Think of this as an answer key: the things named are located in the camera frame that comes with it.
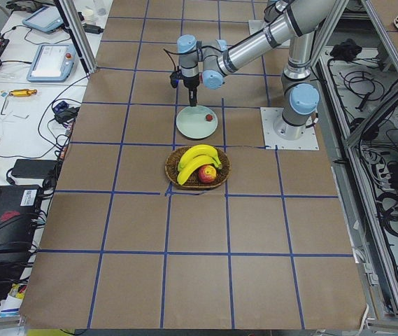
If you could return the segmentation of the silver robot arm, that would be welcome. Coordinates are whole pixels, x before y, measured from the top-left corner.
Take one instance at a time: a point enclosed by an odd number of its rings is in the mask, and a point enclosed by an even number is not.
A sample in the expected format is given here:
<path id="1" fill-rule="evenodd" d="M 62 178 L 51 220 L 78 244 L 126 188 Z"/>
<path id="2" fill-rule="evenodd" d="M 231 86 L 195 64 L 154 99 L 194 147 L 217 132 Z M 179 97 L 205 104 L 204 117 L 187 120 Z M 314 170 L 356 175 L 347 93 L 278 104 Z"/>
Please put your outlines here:
<path id="1" fill-rule="evenodd" d="M 290 55 L 283 76 L 291 81 L 310 76 L 310 46 L 315 28 L 329 17 L 335 1 L 288 1 L 282 11 L 264 17 L 266 24 L 254 34 L 228 46 L 222 39 L 199 41 L 191 34 L 177 40 L 178 63 L 170 75 L 171 87 L 179 82 L 188 89 L 190 106 L 197 105 L 197 88 L 221 88 L 224 78 L 290 41 Z"/>

